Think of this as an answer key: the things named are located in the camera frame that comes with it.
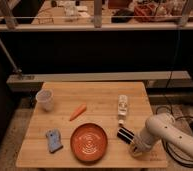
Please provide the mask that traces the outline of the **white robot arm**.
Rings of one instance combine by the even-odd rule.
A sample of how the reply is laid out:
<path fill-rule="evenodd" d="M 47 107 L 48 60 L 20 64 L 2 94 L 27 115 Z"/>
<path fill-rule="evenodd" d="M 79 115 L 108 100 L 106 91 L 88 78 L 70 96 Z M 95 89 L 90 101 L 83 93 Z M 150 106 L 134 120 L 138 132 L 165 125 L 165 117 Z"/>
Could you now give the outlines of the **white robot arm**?
<path fill-rule="evenodd" d="M 193 158 L 193 137 L 177 129 L 174 123 L 175 118 L 169 113 L 148 117 L 142 130 L 133 136 L 130 144 L 131 155 L 137 157 L 147 153 L 163 139 Z"/>

